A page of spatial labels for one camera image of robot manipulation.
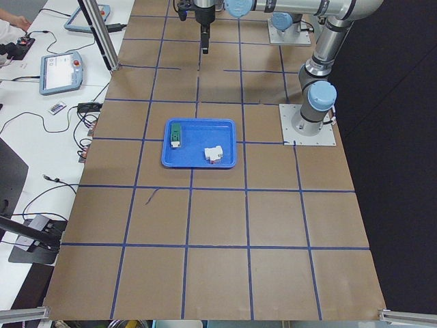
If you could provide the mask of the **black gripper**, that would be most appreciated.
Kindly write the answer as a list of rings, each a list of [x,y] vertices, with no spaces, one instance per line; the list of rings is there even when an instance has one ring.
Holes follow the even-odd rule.
[[[209,53],[210,24],[215,20],[214,0],[194,0],[195,20],[201,24],[201,50]]]

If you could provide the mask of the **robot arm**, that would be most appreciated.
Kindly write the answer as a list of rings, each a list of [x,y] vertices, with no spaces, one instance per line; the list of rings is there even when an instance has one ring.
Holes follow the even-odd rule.
[[[300,33],[302,14],[274,12],[271,17],[273,27],[280,32]]]
[[[312,14],[324,17],[326,22],[316,41],[313,55],[300,69],[299,80],[302,92],[329,76],[335,58],[347,37],[354,21],[373,14],[381,1],[226,1],[225,9],[236,18],[251,11],[265,13],[287,12],[290,14]]]

